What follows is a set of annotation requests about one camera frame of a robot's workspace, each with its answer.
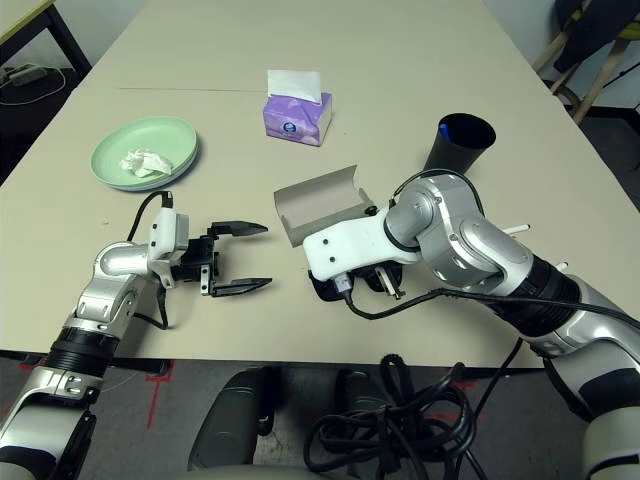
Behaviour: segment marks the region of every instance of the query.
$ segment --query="white tissue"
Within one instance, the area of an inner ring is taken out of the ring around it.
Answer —
[[[320,72],[267,70],[267,91],[269,96],[280,95],[322,103]]]
[[[120,160],[120,168],[133,172],[136,177],[146,177],[153,172],[171,174],[172,165],[161,155],[148,148],[129,150],[127,156]]]

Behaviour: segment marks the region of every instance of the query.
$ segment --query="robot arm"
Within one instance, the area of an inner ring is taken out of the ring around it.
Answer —
[[[333,280],[350,301],[348,272],[386,260],[423,262],[461,295],[483,299],[513,325],[543,358],[570,409],[592,421],[584,445],[585,478],[640,477],[639,326],[550,302],[509,301],[526,297],[620,311],[587,283],[565,276],[491,224],[464,177],[424,172],[398,193],[397,202],[375,217],[341,222],[307,237],[303,247],[312,275]]]
[[[216,282],[219,235],[252,235],[267,229],[248,222],[213,223],[207,235],[189,239],[189,219],[173,209],[170,192],[149,231],[149,243],[117,242],[104,248],[93,277],[67,318],[42,366],[36,367],[0,427],[0,478],[73,479],[86,456],[96,417],[89,407],[104,372],[135,316],[150,283],[174,288],[177,280],[199,281],[203,295],[246,293],[270,278]],[[145,200],[138,212],[157,193]]]

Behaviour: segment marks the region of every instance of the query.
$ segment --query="purple tissue box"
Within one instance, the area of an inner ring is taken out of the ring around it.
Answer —
[[[331,122],[331,94],[322,93],[322,105],[272,95],[262,114],[267,135],[319,147]]]

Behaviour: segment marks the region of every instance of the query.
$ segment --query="black cup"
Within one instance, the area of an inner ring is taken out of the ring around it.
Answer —
[[[452,113],[438,123],[438,133],[424,170],[446,168],[464,174],[496,141],[487,122],[468,113]]]

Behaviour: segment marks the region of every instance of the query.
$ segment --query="green plate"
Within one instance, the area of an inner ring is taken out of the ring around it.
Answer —
[[[100,142],[91,156],[91,171],[100,181],[111,186],[143,186],[173,174],[154,172],[140,178],[123,170],[119,163],[129,150],[148,148],[166,158],[173,166],[172,172],[176,172],[193,157],[197,146],[196,131],[184,120],[175,117],[141,118]]]

